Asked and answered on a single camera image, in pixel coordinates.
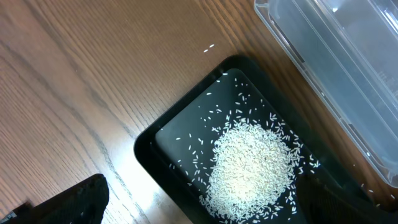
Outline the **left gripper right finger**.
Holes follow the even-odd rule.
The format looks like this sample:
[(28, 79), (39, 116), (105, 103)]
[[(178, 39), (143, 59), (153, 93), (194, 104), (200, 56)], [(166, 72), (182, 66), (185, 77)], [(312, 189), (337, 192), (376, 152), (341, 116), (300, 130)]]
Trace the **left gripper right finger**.
[(389, 213), (335, 185), (312, 175), (297, 180), (298, 204), (308, 223), (396, 224), (397, 213)]

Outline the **pile of white rice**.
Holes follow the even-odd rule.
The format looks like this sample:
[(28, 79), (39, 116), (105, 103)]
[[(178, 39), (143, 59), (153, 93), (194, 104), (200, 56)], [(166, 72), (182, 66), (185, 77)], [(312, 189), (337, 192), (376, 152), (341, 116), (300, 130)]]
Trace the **pile of white rice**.
[(199, 204), (221, 223), (299, 211), (297, 178), (320, 161), (238, 70), (228, 71), (157, 135)]

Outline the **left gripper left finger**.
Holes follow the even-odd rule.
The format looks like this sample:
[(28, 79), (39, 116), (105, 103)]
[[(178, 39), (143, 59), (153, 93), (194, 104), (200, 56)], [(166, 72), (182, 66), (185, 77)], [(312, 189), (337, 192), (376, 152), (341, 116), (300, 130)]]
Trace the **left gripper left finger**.
[(2, 224), (101, 224), (109, 202), (103, 174), (95, 174), (33, 206), (25, 202), (1, 219)]

